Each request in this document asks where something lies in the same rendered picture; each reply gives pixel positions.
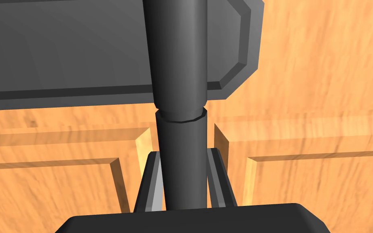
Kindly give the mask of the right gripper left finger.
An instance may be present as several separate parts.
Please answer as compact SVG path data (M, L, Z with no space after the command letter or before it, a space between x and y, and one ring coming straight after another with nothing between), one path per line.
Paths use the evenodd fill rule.
M148 154L134 212L162 211L163 176L159 151Z

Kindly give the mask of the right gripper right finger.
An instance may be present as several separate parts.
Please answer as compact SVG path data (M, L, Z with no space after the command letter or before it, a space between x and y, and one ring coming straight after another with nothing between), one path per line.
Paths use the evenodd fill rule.
M217 148L207 149L207 180L212 208L237 206L221 153Z

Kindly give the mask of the wooden panelled door leaf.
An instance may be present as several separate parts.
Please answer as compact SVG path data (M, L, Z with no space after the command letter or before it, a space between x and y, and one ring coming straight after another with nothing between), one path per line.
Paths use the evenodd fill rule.
M238 205L300 203L373 233L373 0L264 0L259 65L210 100ZM0 110L0 233L134 209L158 150L152 103Z

